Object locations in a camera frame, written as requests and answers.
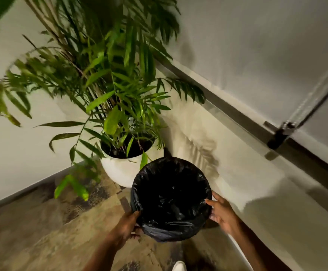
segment potted plant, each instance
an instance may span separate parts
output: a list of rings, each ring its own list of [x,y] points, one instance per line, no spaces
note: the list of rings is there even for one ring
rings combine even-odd
[[[0,0],[0,17],[14,0]],[[173,13],[176,0],[25,0],[42,22],[44,35],[56,46],[34,49],[17,59],[0,80],[0,116],[16,126],[20,122],[7,109],[11,101],[31,118],[28,95],[44,90],[52,98],[67,95],[87,114],[86,122],[53,122],[41,126],[71,127],[80,132],[56,135],[49,142],[77,137],[69,155],[71,164],[83,169],[74,159],[79,155],[93,167],[85,173],[96,178],[97,155],[113,181],[130,187],[135,174],[148,160],[163,156],[163,127],[159,114],[170,110],[161,100],[170,97],[164,83],[180,97],[204,103],[203,92],[195,85],[176,78],[156,78],[154,57],[171,59],[164,45],[179,33]],[[94,123],[89,128],[88,122]],[[88,132],[89,140],[81,134]],[[77,149],[84,145],[87,156]],[[55,190],[58,197],[71,184],[83,199],[85,187],[68,175]]]

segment shoe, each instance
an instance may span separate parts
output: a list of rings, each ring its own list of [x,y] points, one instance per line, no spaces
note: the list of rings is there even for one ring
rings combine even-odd
[[[186,271],[185,263],[181,260],[178,260],[173,267],[173,271]]]

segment trash bag liner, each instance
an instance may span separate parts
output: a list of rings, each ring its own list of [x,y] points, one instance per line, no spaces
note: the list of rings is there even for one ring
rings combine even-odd
[[[205,198],[211,199],[211,188],[202,171],[173,157],[145,165],[131,188],[131,208],[141,211],[137,223],[158,242],[198,233],[211,213]]]

